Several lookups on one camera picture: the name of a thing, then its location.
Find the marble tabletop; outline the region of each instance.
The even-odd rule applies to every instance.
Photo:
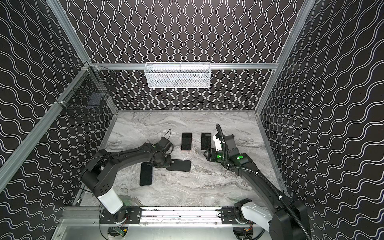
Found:
[[[233,206],[244,198],[265,206],[243,179],[203,156],[201,133],[210,132],[213,136],[217,133],[216,123],[225,135],[235,135],[240,153],[247,153],[279,187],[253,112],[119,112],[107,151],[132,149],[145,142],[154,144],[171,128],[172,158],[190,160],[191,171],[154,168],[152,185],[141,187],[140,164],[136,164],[118,172],[115,192],[126,204],[138,206]],[[180,149],[183,132],[192,133],[191,151]],[[81,206],[98,204],[90,193],[85,193],[81,202]]]

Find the black robotic arm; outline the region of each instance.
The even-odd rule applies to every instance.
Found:
[[[169,167],[171,156],[166,152],[171,147],[172,143],[162,137],[156,144],[145,143],[126,151],[100,150],[81,172],[80,179],[113,215],[116,223],[124,222],[128,217],[126,206],[112,188],[117,172],[141,162],[150,162],[154,167]]]
[[[220,146],[204,152],[206,159],[210,162],[220,162],[229,171],[235,172],[246,180],[252,189],[259,195],[268,207],[272,220],[265,222],[261,218],[263,228],[269,231],[273,240],[310,240],[311,232],[306,206],[301,201],[294,201],[278,190],[259,170],[254,161],[245,153],[240,154],[236,146],[234,135],[224,136],[219,124],[216,124]],[[250,200],[240,201],[235,204],[235,213],[240,221],[252,220],[244,217],[244,212],[249,212]],[[262,209],[258,209],[255,216],[260,216]]]

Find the black wire basket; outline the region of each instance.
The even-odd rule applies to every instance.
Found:
[[[76,86],[59,104],[75,120],[98,120],[105,107],[117,73],[100,66],[91,66]]]

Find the black patterned wall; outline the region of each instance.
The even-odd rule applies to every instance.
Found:
[[[49,240],[79,190],[84,163],[97,151],[112,120],[75,121],[63,111],[0,193],[0,239]]]
[[[120,71],[111,93],[118,109],[255,110],[271,70],[213,70],[210,88],[149,88],[144,71]]]
[[[93,62],[276,62],[303,0],[60,0]]]
[[[2,166],[82,63],[45,0],[0,1],[0,29]],[[59,115],[0,192],[1,240],[51,239],[111,119],[107,107],[95,122]]]
[[[314,240],[384,239],[384,1],[318,0],[261,113]]]
[[[82,66],[45,0],[0,1],[0,166]]]

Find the phone screen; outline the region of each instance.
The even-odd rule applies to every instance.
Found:
[[[181,135],[181,150],[182,151],[192,150],[192,133],[184,132]]]
[[[208,132],[201,133],[201,150],[208,150],[211,148],[211,134]]]
[[[140,170],[140,186],[152,184],[152,165],[150,162],[143,162]]]

